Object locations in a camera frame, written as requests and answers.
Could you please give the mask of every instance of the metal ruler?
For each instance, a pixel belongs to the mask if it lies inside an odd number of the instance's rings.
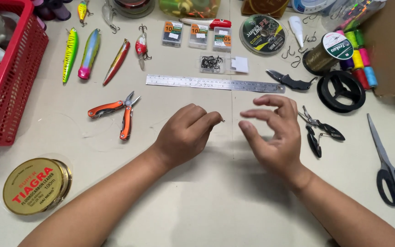
[[[279,83],[158,75],[147,75],[146,85],[197,87],[277,94],[283,94],[286,91],[286,87]]]

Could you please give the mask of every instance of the black line spool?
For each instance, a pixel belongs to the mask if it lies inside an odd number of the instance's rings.
[[[342,34],[329,32],[324,34],[313,50],[303,55],[303,65],[307,71],[323,76],[340,60],[350,59],[353,56],[353,46]]]
[[[334,95],[329,90],[329,82],[335,89]],[[332,111],[337,113],[349,113],[359,109],[365,103],[365,90],[362,84],[350,73],[335,70],[327,73],[318,82],[316,87],[320,100]],[[337,101],[337,97],[348,98],[351,105],[342,104]]]

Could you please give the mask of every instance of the crankbait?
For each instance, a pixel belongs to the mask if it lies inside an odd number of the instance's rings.
[[[213,18],[181,18],[179,19],[180,22],[191,25],[191,24],[198,24],[198,25],[207,25],[210,28],[215,27],[231,27],[231,22],[228,20],[222,19],[213,19]]]
[[[79,36],[75,28],[68,31],[68,41],[66,42],[65,60],[63,62],[63,85],[68,81],[69,74],[71,73],[72,65],[74,64],[75,55],[79,49]]]
[[[127,39],[124,39],[123,45],[120,47],[117,55],[115,56],[114,61],[111,64],[111,67],[107,71],[106,77],[103,81],[103,86],[106,86],[109,81],[114,77],[115,73],[117,73],[118,69],[123,64],[124,58],[126,58],[127,52],[129,51],[130,42]]]
[[[120,28],[112,23],[112,18],[114,15],[116,15],[116,13],[114,12],[114,9],[112,9],[112,7],[107,3],[107,0],[104,0],[104,5],[101,8],[101,14],[103,16],[103,20],[113,30],[112,33],[116,34]]]
[[[94,64],[95,56],[97,55],[98,47],[100,46],[100,29],[95,29],[89,35],[86,41],[85,52],[83,54],[82,64],[79,69],[79,77],[87,80],[91,74],[91,67]]]
[[[152,57],[147,55],[147,45],[146,45],[146,37],[147,34],[144,32],[144,28],[147,30],[147,27],[142,25],[138,28],[138,30],[143,31],[143,33],[138,37],[135,42],[135,50],[138,55],[138,62],[140,63],[141,70],[144,69],[144,60],[150,60]]]
[[[77,6],[77,12],[79,13],[79,19],[80,23],[82,24],[82,27],[84,27],[87,23],[85,22],[85,16],[88,14],[88,16],[92,15],[93,13],[89,12],[88,10],[88,1],[82,1],[79,6]]]

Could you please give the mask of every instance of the yellow fishing lure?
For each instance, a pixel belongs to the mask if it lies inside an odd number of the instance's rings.
[[[75,55],[79,48],[79,36],[75,28],[68,31],[68,41],[66,42],[65,60],[63,61],[63,78],[62,82],[65,85],[71,73],[72,65],[74,64]]]
[[[87,23],[85,22],[85,17],[86,14],[88,14],[88,16],[92,15],[93,13],[89,12],[88,10],[88,3],[89,1],[82,1],[79,6],[77,7],[77,12],[79,13],[79,19],[80,19],[80,23],[82,24],[82,27],[84,27]]]

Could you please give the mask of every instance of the red plastic basket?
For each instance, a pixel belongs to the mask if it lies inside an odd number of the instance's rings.
[[[30,0],[0,0],[0,11],[20,16],[0,64],[0,146],[14,142],[31,87],[48,43]]]

